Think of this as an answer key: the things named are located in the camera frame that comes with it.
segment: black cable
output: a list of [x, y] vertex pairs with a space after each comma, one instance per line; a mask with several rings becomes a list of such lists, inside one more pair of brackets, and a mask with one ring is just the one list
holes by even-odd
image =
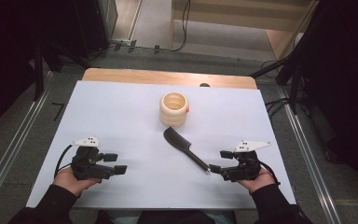
[[103, 51], [95, 52], [96, 55], [93, 58], [88, 59], [87, 62], [89, 63], [89, 62], [94, 61], [96, 58], [100, 57], [102, 53], [103, 53]]
[[[269, 113], [269, 111], [272, 109], [272, 107], [274, 107], [275, 105], [286, 105], [286, 104], [289, 104], [290, 103], [290, 101], [282, 101], [282, 102], [278, 102], [278, 103], [276, 103], [276, 104], [273, 104], [273, 105], [271, 105], [270, 107], [269, 107], [269, 109], [267, 110], [267, 113]], [[272, 112], [272, 115], [270, 116], [270, 115], [268, 115], [268, 117], [270, 118], [270, 117], [272, 117], [276, 112], [275, 112], [275, 110]]]
[[[188, 23], [188, 15], [190, 14], [190, 0], [187, 1], [185, 9], [183, 10], [183, 15], [182, 15], [182, 29], [183, 29], [183, 42], [182, 45], [178, 48], [178, 49], [173, 49], [172, 51], [179, 51], [181, 50], [187, 41], [187, 23]], [[187, 16], [186, 16], [186, 25], [185, 25], [185, 14], [186, 14], [186, 9], [187, 9]]]
[[269, 167], [268, 165], [266, 165], [266, 164], [265, 164], [264, 162], [262, 162], [262, 161], [259, 161], [259, 162], [260, 162], [260, 164], [261, 164], [262, 166], [264, 166], [264, 168], [266, 168], [266, 170], [268, 170], [268, 171], [272, 174], [272, 178], [274, 179], [275, 183], [276, 183], [277, 185], [280, 185], [281, 182], [278, 181], [278, 178], [277, 178], [277, 176], [275, 175], [274, 171], [271, 169], [271, 167]]
[[272, 130], [274, 130], [274, 124], [272, 122], [272, 118], [274, 117], [274, 115], [276, 113], [278, 113], [285, 105], [289, 104], [290, 102], [284, 102], [284, 103], [281, 103], [277, 108], [275, 108], [274, 111], [272, 111], [272, 113], [268, 116], [269, 117], [269, 122], [271, 123], [271, 127], [272, 127]]
[[58, 172], [57, 172], [57, 173], [59, 173], [60, 170], [62, 170], [63, 168], [65, 168], [65, 167], [67, 167], [67, 166], [70, 166], [70, 165], [72, 165], [72, 162], [71, 162], [71, 163], [68, 163], [68, 164], [66, 164], [66, 165], [64, 165], [64, 166], [62, 166], [60, 169], [58, 169]]
[[69, 148], [71, 148], [72, 145], [69, 145], [61, 154], [60, 158], [58, 159], [58, 162], [57, 162], [57, 166], [56, 166], [56, 169], [55, 169], [55, 172], [54, 172], [54, 178], [57, 176], [58, 172], [61, 170], [60, 169], [60, 164], [62, 162], [62, 159], [63, 157], [65, 156], [66, 152], [69, 150]]
[[[274, 61], [274, 60], [265, 61], [265, 62], [263, 62], [263, 63], [260, 65], [260, 69], [262, 69], [263, 66], [264, 66], [264, 64], [266, 64], [266, 63], [277, 63], [277, 64], [279, 64], [278, 61]], [[269, 76], [267, 76], [267, 73], [264, 74], [264, 76], [265, 76], [265, 77], [268, 77], [268, 78], [274, 78], [274, 77], [269, 77]]]
[[276, 101], [271, 101], [271, 102], [265, 103], [265, 105], [274, 105], [274, 104], [279, 103], [281, 101], [288, 101], [288, 100], [290, 100], [290, 98], [282, 98], [282, 99], [279, 99], [279, 100], [276, 100]]

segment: white table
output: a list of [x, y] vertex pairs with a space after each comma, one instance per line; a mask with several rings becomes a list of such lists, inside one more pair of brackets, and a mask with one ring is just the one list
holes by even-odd
[[[192, 143], [190, 149], [207, 164], [235, 166], [220, 158], [220, 150], [234, 150], [241, 140], [269, 141], [257, 150], [281, 181], [289, 203], [296, 203], [282, 156], [269, 124], [260, 91], [174, 85], [79, 81], [34, 184], [27, 206], [35, 207], [51, 184], [62, 151], [73, 141], [97, 136], [103, 153], [117, 153], [127, 173], [114, 175], [85, 190], [75, 204], [96, 209], [250, 209], [255, 204], [237, 183], [207, 174], [163, 137], [168, 128], [158, 119], [158, 101], [169, 91], [186, 95], [190, 112], [175, 128]], [[76, 154], [72, 147], [67, 164]]]

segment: wire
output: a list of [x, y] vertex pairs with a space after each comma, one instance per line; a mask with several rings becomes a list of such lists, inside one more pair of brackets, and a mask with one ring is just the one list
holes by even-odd
[[71, 148], [72, 145], [69, 145], [61, 154], [60, 158], [58, 159], [58, 162], [57, 162], [57, 166], [56, 166], [56, 169], [55, 169], [55, 172], [54, 172], [54, 178], [57, 176], [58, 172], [63, 168], [60, 168], [60, 164], [62, 162], [62, 159], [63, 157], [65, 156], [66, 152], [69, 150], [69, 148]]
[[265, 61], [265, 62], [263, 62], [263, 63], [260, 65], [260, 69], [262, 69], [263, 66], [264, 66], [264, 64], [266, 64], [266, 63], [277, 63], [278, 65], [282, 66], [282, 64], [279, 64], [278, 61], [270, 60], [270, 61]]
[[[268, 118], [269, 118], [269, 122], [271, 123], [271, 126], [272, 126], [272, 129], [274, 129], [274, 126], [273, 126], [273, 122], [272, 122], [272, 118], [274, 117], [275, 114], [277, 114], [285, 105], [288, 105], [288, 104], [304, 104], [304, 99], [300, 98], [300, 99], [295, 99], [295, 100], [292, 100], [290, 98], [282, 98], [282, 99], [279, 99], [279, 100], [276, 100], [276, 101], [272, 101], [272, 102], [268, 102], [268, 103], [265, 103], [265, 106], [269, 105], [269, 108], [267, 109], [267, 113], [268, 113]], [[269, 113], [269, 111], [272, 109], [272, 107], [274, 107], [275, 105], [277, 105], [275, 107], [274, 110], [272, 110], [271, 113]]]
[[[187, 1], [185, 9], [183, 10], [183, 15], [182, 15], [182, 29], [183, 29], [183, 42], [182, 45], [178, 48], [178, 49], [173, 49], [172, 51], [179, 51], [181, 50], [187, 41], [187, 23], [188, 23], [188, 15], [190, 14], [190, 0]], [[186, 25], [185, 25], [185, 14], [186, 14], [186, 9], [187, 9], [187, 15], [186, 15]]]
[[94, 53], [94, 54], [95, 54], [95, 56], [94, 56], [93, 58], [87, 60], [88, 63], [90, 63], [90, 62], [94, 61], [96, 58], [100, 57], [100, 55], [102, 54], [102, 52], [96, 52], [96, 53]]
[[259, 162], [260, 162], [260, 164], [261, 164], [262, 166], [264, 166], [264, 168], [266, 168], [266, 170], [268, 170], [268, 171], [271, 173], [272, 178], [273, 178], [274, 181], [275, 181], [275, 184], [280, 185], [281, 182], [278, 181], [278, 178], [277, 178], [277, 176], [275, 175], [275, 173], [274, 173], [274, 171], [272, 170], [272, 168], [269, 167], [267, 164], [265, 164], [265, 163], [262, 162], [262, 161], [259, 161]]
[[68, 163], [68, 164], [64, 165], [63, 167], [61, 167], [60, 169], [58, 169], [58, 173], [59, 173], [59, 172], [60, 172], [60, 170], [62, 170], [63, 168], [65, 168], [65, 167], [67, 167], [67, 166], [70, 166], [70, 165], [72, 165], [72, 163], [73, 163], [73, 162], [71, 162], [71, 163]]

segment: metal rail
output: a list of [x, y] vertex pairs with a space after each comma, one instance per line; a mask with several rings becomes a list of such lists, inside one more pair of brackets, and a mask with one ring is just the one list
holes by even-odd
[[0, 160], [0, 187], [2, 186], [5, 177], [10, 170], [11, 165], [16, 159], [17, 154], [21, 149], [21, 146], [28, 135], [28, 132], [31, 130], [34, 121], [39, 114], [40, 109], [46, 101], [50, 84], [54, 81], [54, 78], [55, 76], [53, 76], [52, 72], [48, 72], [45, 78], [45, 91], [42, 93], [38, 101], [32, 103], [30, 109], [28, 110], [24, 120], [20, 125], [20, 128], [17, 130], [9, 146], [7, 147], [4, 156]]
[[138, 22], [139, 14], [141, 14], [141, 9], [142, 9], [142, 3], [143, 2], [144, 2], [144, 0], [140, 0], [139, 4], [138, 4], [138, 7], [136, 8], [135, 17], [133, 18], [131, 29], [130, 29], [129, 40], [132, 40], [132, 38], [133, 38], [136, 23]]
[[[289, 97], [286, 90], [284, 90], [281, 86], [278, 87], [278, 92], [282, 98]], [[330, 224], [340, 224], [342, 222], [339, 218], [338, 211], [313, 156], [312, 150], [308, 144], [307, 137], [304, 134], [300, 121], [298, 120], [297, 115], [293, 113], [289, 105], [285, 106], [285, 110], [287, 117], [290, 120], [290, 124], [292, 125], [293, 131], [295, 132], [296, 140], [307, 165], [312, 183], [316, 189], [316, 193], [318, 194], [319, 202], [321, 203], [321, 206], [324, 210], [326, 219]]]

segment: hand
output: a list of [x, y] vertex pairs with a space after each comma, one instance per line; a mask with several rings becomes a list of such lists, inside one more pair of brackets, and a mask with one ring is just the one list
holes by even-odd
[[101, 182], [100, 179], [89, 178], [85, 180], [77, 180], [71, 167], [61, 170], [54, 178], [53, 185], [65, 188], [79, 196], [84, 189], [88, 189], [96, 183]]
[[251, 193], [267, 185], [275, 184], [272, 174], [264, 168], [261, 168], [255, 180], [237, 180], [237, 182], [246, 187]]

